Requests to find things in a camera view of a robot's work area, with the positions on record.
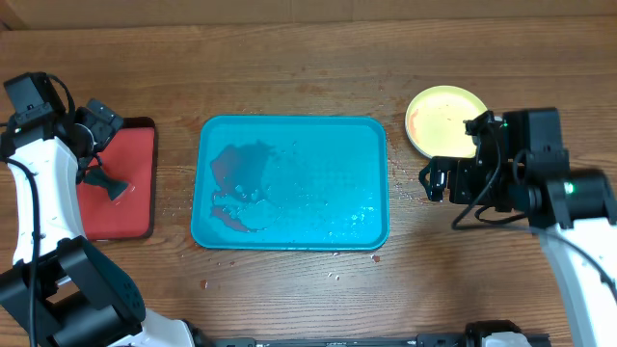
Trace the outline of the yellow-green plate with red stain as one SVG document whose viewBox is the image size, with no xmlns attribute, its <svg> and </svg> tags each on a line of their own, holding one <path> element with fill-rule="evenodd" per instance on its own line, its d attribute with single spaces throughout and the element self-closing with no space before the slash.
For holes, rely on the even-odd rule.
<svg viewBox="0 0 617 347">
<path fill-rule="evenodd" d="M 455 86 L 428 88 L 410 102 L 405 129 L 413 146 L 424 156 L 472 158 L 476 145 L 466 134 L 466 120 L 486 112 L 473 93 Z"/>
</svg>

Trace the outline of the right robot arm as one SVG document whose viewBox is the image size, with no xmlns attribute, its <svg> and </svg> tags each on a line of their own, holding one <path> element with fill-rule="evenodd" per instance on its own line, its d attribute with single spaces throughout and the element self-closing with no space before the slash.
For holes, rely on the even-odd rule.
<svg viewBox="0 0 617 347">
<path fill-rule="evenodd" d="M 574 170 L 554 108 L 465 123 L 471 158 L 435 156 L 419 181 L 431 201 L 443 194 L 464 210 L 458 231 L 525 231 L 538 238 L 554 272 L 576 346 L 616 343 L 616 197 L 598 169 Z"/>
</svg>

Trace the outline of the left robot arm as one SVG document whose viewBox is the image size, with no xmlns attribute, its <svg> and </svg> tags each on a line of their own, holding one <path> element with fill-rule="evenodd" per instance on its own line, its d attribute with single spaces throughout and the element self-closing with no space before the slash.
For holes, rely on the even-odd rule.
<svg viewBox="0 0 617 347">
<path fill-rule="evenodd" d="M 126 183 L 99 157 L 124 120 L 96 99 L 61 99 L 60 79 L 26 72 L 5 82 L 14 107 L 3 123 L 1 160 L 15 183 L 18 240 L 1 276 L 1 305 L 33 346 L 208 346 L 185 320 L 144 303 L 135 282 L 86 237 L 77 186 L 119 197 Z"/>
</svg>

